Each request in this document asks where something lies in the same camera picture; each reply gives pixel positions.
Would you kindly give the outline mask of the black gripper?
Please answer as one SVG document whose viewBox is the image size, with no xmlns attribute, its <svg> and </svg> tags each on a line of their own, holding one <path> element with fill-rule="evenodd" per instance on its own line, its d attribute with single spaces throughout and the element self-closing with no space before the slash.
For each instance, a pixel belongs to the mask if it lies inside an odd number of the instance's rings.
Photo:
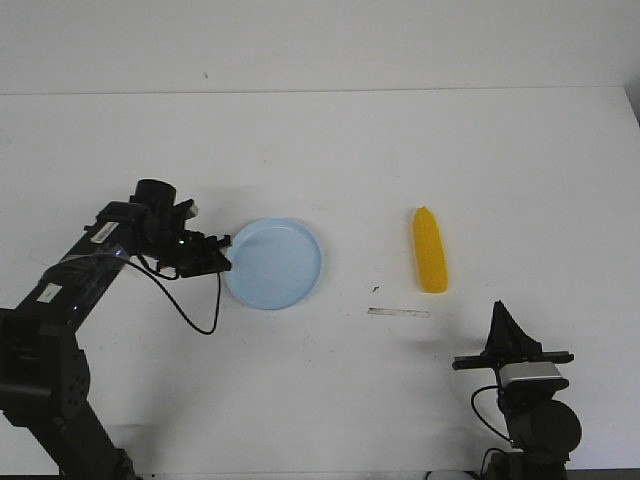
<svg viewBox="0 0 640 480">
<path fill-rule="evenodd" d="M 533 358 L 504 359 L 492 356 L 539 356 Z M 520 362 L 552 362 L 558 365 L 574 361 L 574 354 L 568 351 L 552 351 L 542 353 L 542 344 L 529 337 L 514 320 L 502 301 L 493 305 L 490 331 L 481 355 L 457 356 L 452 368 L 454 371 L 491 369 L 500 391 L 508 397 L 521 400 L 534 398 L 552 398 L 560 390 L 539 388 L 536 384 L 510 385 L 503 388 L 498 379 L 498 371 L 505 365 Z"/>
<path fill-rule="evenodd" d="M 138 252 L 153 258 L 152 272 L 160 278 L 192 278 L 232 269 L 220 249 L 232 245 L 230 235 L 206 236 L 186 228 L 186 201 L 175 203 L 176 189 L 155 179 L 139 180 L 130 201 L 149 213 L 139 234 Z"/>
</svg>

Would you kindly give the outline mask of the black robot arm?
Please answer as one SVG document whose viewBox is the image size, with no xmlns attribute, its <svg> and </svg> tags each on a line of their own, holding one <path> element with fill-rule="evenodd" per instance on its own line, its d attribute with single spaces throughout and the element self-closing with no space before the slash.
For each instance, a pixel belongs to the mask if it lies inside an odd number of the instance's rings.
<svg viewBox="0 0 640 480">
<path fill-rule="evenodd" d="M 41 276 L 14 309 L 1 312 L 1 411 L 28 430 L 58 467 L 59 479 L 135 479 L 88 401 L 90 370 L 76 334 L 129 265 L 155 284 L 221 275 L 230 236 L 186 229 L 193 200 L 176 202 L 173 186 L 142 179 L 128 201 L 112 201 L 81 239 Z"/>
<path fill-rule="evenodd" d="M 506 441 L 511 449 L 489 447 L 475 479 L 566 479 L 569 454 L 579 445 L 582 427 L 576 413 L 554 395 L 569 381 L 558 370 L 574 355 L 568 351 L 546 351 L 527 335 L 503 302 L 494 303 L 490 331 L 478 355 L 457 356 L 455 371 L 490 369 L 496 383 L 472 393 L 470 405 L 478 414 L 477 396 L 497 393 L 496 403 L 507 432 L 499 432 L 484 417 L 481 422 Z"/>
</svg>

